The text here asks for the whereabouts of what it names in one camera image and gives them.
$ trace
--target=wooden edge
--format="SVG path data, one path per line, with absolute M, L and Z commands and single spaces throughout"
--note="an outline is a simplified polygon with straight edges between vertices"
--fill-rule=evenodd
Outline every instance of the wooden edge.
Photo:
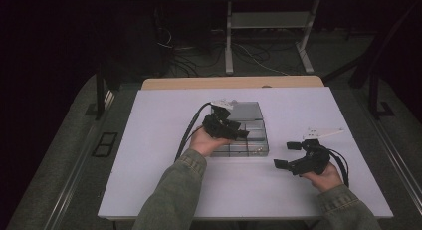
M 324 87 L 318 76 L 147 79 L 142 90 Z

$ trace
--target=person's left hand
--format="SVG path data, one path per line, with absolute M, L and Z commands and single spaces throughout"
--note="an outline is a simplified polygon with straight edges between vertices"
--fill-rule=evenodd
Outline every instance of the person's left hand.
M 205 129 L 200 126 L 199 129 L 193 133 L 189 148 L 196 150 L 202 156 L 207 157 L 218 147 L 224 144 L 229 144 L 230 142 L 230 139 L 211 137 L 207 132 L 205 132 Z

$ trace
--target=person's right hand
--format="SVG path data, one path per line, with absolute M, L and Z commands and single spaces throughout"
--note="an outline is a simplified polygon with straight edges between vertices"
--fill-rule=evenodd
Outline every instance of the person's right hand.
M 330 189 L 343 184 L 337 168 L 332 163 L 328 164 L 321 175 L 317 175 L 314 172 L 307 172 L 302 174 L 301 177 L 309 179 L 313 184 L 313 187 L 317 188 L 320 192 L 329 191 Z

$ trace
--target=black device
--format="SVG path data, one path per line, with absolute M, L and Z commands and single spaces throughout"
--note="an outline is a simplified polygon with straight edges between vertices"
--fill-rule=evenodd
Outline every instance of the black device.
M 288 142 L 287 147 L 290 150 L 303 149 L 306 152 L 306 155 L 303 158 L 291 162 L 274 159 L 274 165 L 276 168 L 286 169 L 293 175 L 304 174 L 312 171 L 318 175 L 321 175 L 328 166 L 330 157 L 332 156 L 341 170 L 344 184 L 348 186 L 348 165 L 344 157 L 338 152 L 320 145 L 319 140 L 317 139 L 306 139 L 303 142 Z M 343 158 L 347 169 L 344 167 L 341 159 L 333 154 L 334 152 Z
M 200 113 L 205 107 L 209 105 L 211 105 L 211 109 L 213 112 L 205 117 L 204 121 L 202 122 L 202 125 L 205 131 L 211 137 L 215 137 L 215 138 L 223 137 L 227 139 L 236 140 L 238 137 L 246 138 L 248 136 L 249 134 L 248 131 L 239 130 L 239 127 L 241 125 L 239 122 L 235 122 L 235 121 L 231 121 L 227 119 L 227 117 L 230 115 L 229 111 L 227 111 L 224 108 L 213 106 L 211 103 L 206 103 L 202 105 L 202 107 L 198 110 L 198 112 L 193 116 L 193 119 L 190 121 L 189 127 L 185 131 L 182 137 L 182 140 L 180 141 L 179 149 L 177 150 L 174 161 L 176 161 L 177 158 L 180 157 L 183 151 L 184 145 L 186 144 L 187 140 L 190 138 L 189 133 L 192 130 L 193 125 L 198 120 Z
M 241 125 L 239 122 L 227 119 L 229 111 L 216 106 L 212 106 L 211 109 L 213 112 L 202 121 L 202 126 L 211 137 L 236 140 L 248 136 L 248 131 L 239 129 Z

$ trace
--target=white table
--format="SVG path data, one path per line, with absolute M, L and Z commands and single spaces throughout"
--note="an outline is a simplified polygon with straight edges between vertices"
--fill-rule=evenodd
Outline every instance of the white table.
M 196 219 L 310 219 L 321 216 L 317 191 L 303 178 L 276 169 L 273 159 L 292 161 L 287 150 L 309 127 L 343 128 L 320 140 L 348 161 L 350 189 L 376 217 L 392 212 L 364 161 L 329 88 L 196 89 L 139 91 L 99 210 L 109 220 L 134 219 L 173 163 L 180 139 L 206 102 L 258 102 L 264 116 L 268 157 L 208 158 Z M 204 110 L 197 124 L 208 114 Z

